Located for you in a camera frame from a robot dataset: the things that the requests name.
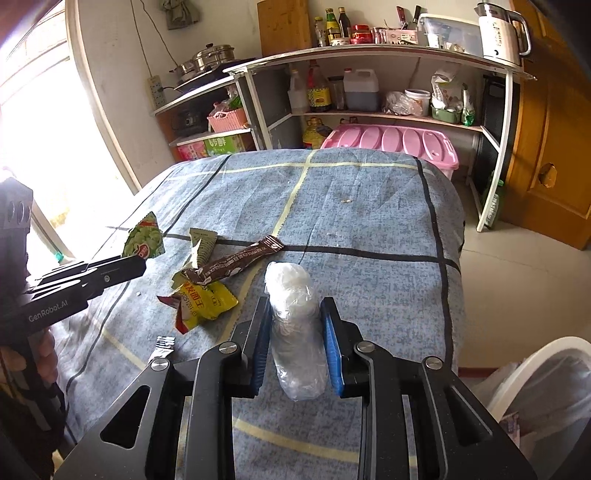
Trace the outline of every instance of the tile floor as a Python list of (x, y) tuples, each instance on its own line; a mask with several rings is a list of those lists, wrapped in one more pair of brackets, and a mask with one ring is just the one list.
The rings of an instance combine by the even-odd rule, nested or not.
[(591, 341), (591, 250), (504, 222), (477, 233), (470, 191), (454, 185), (466, 212), (459, 365), (499, 367), (567, 335)]

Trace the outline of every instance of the metal screw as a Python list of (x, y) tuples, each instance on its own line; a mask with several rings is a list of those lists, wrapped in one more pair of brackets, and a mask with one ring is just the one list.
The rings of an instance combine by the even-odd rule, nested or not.
[(362, 353), (370, 353), (375, 350), (375, 345), (372, 342), (364, 340), (363, 342), (359, 342), (357, 344), (357, 350), (359, 350)]
[(238, 345), (236, 345), (233, 342), (223, 342), (220, 345), (220, 352), (221, 353), (234, 353), (237, 348), (238, 348)]
[(152, 367), (152, 370), (154, 370), (155, 372), (161, 372), (162, 370), (167, 369), (169, 365), (170, 362), (165, 358), (155, 358), (152, 361), (152, 365), (150, 366)]
[(425, 360), (425, 365), (431, 370), (439, 370), (443, 366), (443, 362), (436, 356), (430, 356)]

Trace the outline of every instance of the green box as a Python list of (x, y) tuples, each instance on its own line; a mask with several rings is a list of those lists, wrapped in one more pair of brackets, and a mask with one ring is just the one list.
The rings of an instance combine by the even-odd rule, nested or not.
[(254, 150), (254, 140), (250, 133), (208, 138), (204, 142), (207, 153), (211, 157)]

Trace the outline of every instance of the wall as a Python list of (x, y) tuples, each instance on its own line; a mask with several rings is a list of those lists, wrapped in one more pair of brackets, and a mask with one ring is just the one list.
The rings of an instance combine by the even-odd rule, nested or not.
[[(156, 120), (150, 116), (152, 106), (146, 83), (149, 73), (135, 32), (130, 3), (122, 0), (77, 1), (80, 29), (98, 97), (122, 151), (144, 185), (171, 165), (173, 159)], [(141, 2), (132, 1), (152, 74), (160, 75), (163, 85), (174, 85), (175, 76), (168, 72), (174, 68), (174, 63), (142, 10)], [(157, 9), (156, 0), (144, 1), (179, 63), (205, 48), (207, 43), (232, 45), (237, 59), (261, 55), (256, 0), (193, 0), (201, 13), (200, 22), (175, 31), (166, 29), (164, 13)], [(477, 20), (473, 10), (476, 3), (474, 0), (421, 0), (424, 11), (471, 21)], [(497, 0), (496, 3), (509, 8), (509, 0)], [(345, 7), (353, 23), (383, 25), (386, 20), (394, 27), (399, 25), (396, 5), (404, 7), (410, 19), (416, 2), (309, 0), (311, 18), (324, 16), (326, 7), (337, 12), (338, 7)], [(177, 96), (169, 89), (165, 94), (168, 100)]]

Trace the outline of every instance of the power strip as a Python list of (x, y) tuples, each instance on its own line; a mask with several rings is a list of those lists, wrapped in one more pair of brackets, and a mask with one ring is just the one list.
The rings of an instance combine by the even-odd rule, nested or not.
[(148, 79), (148, 87), (150, 89), (152, 101), (154, 102), (154, 107), (160, 108), (166, 105), (164, 90), (162, 89), (162, 83), (160, 82), (160, 77), (158, 75), (155, 75)]

